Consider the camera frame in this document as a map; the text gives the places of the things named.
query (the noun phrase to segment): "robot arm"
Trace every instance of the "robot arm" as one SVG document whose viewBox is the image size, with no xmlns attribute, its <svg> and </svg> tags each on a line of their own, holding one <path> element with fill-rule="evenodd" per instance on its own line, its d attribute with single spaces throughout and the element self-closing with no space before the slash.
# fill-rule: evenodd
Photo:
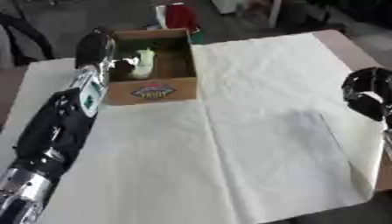
<svg viewBox="0 0 392 224">
<path fill-rule="evenodd" d="M 0 178 L 0 223 L 33 224 L 44 211 L 94 125 L 115 49 L 114 35 L 102 28 L 78 44 L 75 79 L 32 118 Z"/>
</svg>

